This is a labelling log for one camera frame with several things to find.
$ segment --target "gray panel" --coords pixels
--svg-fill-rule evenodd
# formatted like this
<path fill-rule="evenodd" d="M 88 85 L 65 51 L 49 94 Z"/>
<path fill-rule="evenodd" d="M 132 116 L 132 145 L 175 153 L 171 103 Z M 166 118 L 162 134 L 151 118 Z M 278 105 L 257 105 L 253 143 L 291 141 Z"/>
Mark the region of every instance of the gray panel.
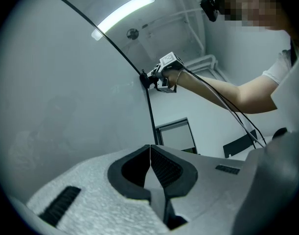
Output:
<path fill-rule="evenodd" d="M 0 34 L 0 167 L 23 202 L 78 162 L 154 143 L 137 72 L 93 30 L 60 0 L 22 0 Z"/>
<path fill-rule="evenodd" d="M 218 159 L 178 151 L 158 145 L 196 167 L 198 180 L 185 197 L 171 199 L 176 215 L 188 224 L 172 234 L 230 234 L 238 210 L 255 175 L 257 161 L 263 149 L 252 151 L 245 162 Z M 237 175 L 216 170 L 217 165 L 240 168 Z"/>

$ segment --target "wrist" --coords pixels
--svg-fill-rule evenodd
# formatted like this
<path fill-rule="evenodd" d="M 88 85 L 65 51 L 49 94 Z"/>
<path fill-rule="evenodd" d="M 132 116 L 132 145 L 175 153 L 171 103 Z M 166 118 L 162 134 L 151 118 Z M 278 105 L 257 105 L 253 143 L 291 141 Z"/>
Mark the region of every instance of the wrist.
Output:
<path fill-rule="evenodd" d="M 185 72 L 184 70 L 181 71 L 179 74 L 178 74 L 178 77 L 177 77 L 177 81 L 176 81 L 176 84 L 177 85 L 180 85 L 180 86 L 183 86 L 183 84 L 185 84 L 185 81 L 187 79 L 187 72 Z"/>

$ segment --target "shirt sleeve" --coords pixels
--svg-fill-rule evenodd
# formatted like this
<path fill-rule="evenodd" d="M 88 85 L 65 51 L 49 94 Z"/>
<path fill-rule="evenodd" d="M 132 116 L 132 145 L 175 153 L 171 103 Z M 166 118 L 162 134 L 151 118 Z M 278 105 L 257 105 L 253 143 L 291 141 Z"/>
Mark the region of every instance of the shirt sleeve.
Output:
<path fill-rule="evenodd" d="M 276 62 L 270 69 L 264 71 L 262 75 L 267 76 L 277 84 L 280 84 L 291 68 L 291 51 L 284 50 L 278 55 Z"/>

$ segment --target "fluorescent light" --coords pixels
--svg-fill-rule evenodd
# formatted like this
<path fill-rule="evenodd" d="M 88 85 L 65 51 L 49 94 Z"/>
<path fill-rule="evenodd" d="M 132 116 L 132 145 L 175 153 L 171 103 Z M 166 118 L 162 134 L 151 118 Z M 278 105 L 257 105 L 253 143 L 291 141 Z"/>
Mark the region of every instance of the fluorescent light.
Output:
<path fill-rule="evenodd" d="M 104 21 L 102 21 L 98 28 L 101 29 L 102 32 L 106 33 L 109 29 L 111 29 L 117 22 L 126 16 L 130 15 L 132 12 L 154 2 L 155 0 L 131 0 L 126 4 L 122 5 L 119 9 L 115 10 L 109 16 L 107 16 Z M 102 35 L 98 30 L 94 30 L 92 33 L 92 37 L 94 37 L 97 41 L 101 39 Z"/>

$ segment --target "ceiling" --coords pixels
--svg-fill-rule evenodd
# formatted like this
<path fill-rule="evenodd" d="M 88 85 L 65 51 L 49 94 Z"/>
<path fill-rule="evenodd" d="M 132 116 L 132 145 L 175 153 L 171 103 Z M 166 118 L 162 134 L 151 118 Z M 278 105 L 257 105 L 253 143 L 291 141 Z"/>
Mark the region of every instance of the ceiling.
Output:
<path fill-rule="evenodd" d="M 130 0 L 68 1 L 98 25 Z M 199 0 L 155 0 L 122 19 L 107 35 L 139 71 L 144 69 L 149 72 L 160 58 L 171 51 L 187 62 L 205 53 L 203 16 L 198 2 Z M 179 13 L 185 10 L 195 11 Z M 130 40 L 126 36 L 131 28 L 139 31 L 136 40 Z"/>

